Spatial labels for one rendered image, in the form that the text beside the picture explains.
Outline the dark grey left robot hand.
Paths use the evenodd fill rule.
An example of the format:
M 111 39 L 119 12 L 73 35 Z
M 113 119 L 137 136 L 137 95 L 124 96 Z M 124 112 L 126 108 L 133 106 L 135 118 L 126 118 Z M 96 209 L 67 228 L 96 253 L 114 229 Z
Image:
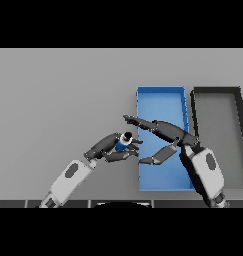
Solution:
M 102 159 L 105 158 L 107 162 L 116 162 L 121 160 L 126 160 L 130 156 L 138 156 L 137 144 L 142 144 L 141 140 L 134 139 L 132 137 L 132 143 L 123 152 L 116 152 L 115 146 L 119 139 L 119 136 L 123 133 L 115 132 L 110 134 L 94 146 L 92 146 L 87 152 L 84 153 L 84 157 L 91 161 L 92 159 Z

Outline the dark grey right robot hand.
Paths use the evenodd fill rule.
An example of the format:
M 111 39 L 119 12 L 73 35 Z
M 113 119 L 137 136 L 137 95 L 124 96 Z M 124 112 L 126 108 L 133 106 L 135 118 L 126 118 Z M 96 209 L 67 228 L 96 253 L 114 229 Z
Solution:
M 148 130 L 160 139 L 169 142 L 168 146 L 161 148 L 152 156 L 141 158 L 140 164 L 161 165 L 177 152 L 178 147 L 196 147 L 199 145 L 198 137 L 172 123 L 159 120 L 147 121 L 130 115 L 124 115 L 124 119 L 128 124 L 133 124 L 142 130 Z

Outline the blue pipe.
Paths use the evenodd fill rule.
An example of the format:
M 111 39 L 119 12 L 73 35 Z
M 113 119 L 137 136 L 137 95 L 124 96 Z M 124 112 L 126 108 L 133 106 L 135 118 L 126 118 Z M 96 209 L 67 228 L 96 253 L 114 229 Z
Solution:
M 115 146 L 116 152 L 123 152 L 125 151 L 128 146 L 132 143 L 132 133 L 125 132 L 119 136 L 119 139 Z

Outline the blue bin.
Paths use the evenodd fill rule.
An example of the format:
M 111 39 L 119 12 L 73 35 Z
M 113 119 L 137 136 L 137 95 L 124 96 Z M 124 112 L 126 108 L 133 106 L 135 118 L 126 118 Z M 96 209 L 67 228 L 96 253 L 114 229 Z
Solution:
M 137 116 L 147 121 L 159 120 L 172 123 L 185 131 L 189 131 L 185 88 L 183 86 L 138 86 Z M 139 158 L 150 157 L 166 142 L 151 132 L 137 129 L 137 139 L 143 143 L 139 145 Z M 161 165 L 139 165 L 140 191 L 193 191 L 192 182 L 185 167 L 182 165 L 177 152 Z

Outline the dark grey bin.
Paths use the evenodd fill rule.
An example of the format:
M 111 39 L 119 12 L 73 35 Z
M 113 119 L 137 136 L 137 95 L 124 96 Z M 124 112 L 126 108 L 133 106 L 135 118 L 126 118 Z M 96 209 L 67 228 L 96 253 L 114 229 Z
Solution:
M 226 189 L 243 190 L 243 99 L 241 88 L 194 87 L 190 93 L 195 134 L 214 151 Z

